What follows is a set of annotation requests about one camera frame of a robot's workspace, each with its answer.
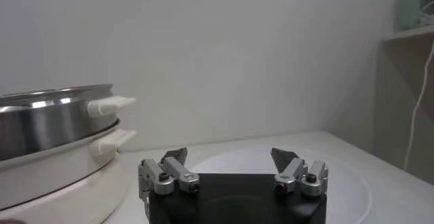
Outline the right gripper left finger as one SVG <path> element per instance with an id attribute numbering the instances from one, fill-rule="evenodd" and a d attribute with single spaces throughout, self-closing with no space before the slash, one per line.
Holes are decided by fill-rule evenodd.
<path id="1" fill-rule="evenodd" d="M 156 162 L 143 159 L 138 165 L 139 198 L 145 208 L 151 207 L 150 195 L 169 196 L 175 189 L 186 194 L 184 208 L 197 208 L 197 194 L 200 191 L 200 177 L 184 166 L 188 150 L 186 147 L 169 150 Z"/>

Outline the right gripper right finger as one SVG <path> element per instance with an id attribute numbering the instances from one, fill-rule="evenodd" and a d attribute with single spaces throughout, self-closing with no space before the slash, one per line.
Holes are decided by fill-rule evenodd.
<path id="1" fill-rule="evenodd" d="M 271 157 L 278 173 L 274 176 L 277 195 L 289 195 L 297 189 L 307 197 L 319 197 L 328 192 L 328 167 L 315 160 L 312 166 L 292 151 L 272 148 Z"/>

